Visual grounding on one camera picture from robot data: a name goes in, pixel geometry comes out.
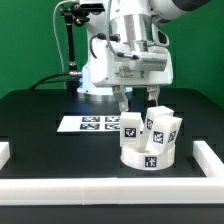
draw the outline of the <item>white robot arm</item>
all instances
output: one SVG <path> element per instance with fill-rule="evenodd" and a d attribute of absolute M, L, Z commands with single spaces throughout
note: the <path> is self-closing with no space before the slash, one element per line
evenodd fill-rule
<path fill-rule="evenodd" d="M 124 86 L 146 86 L 149 92 L 153 90 L 149 99 L 156 98 L 153 93 L 158 87 L 173 80 L 166 49 L 169 38 L 158 25 L 209 1 L 80 0 L 71 11 L 76 25 L 89 21 L 90 53 L 84 81 L 91 80 L 97 88 L 112 87 L 121 111 L 128 110 Z"/>

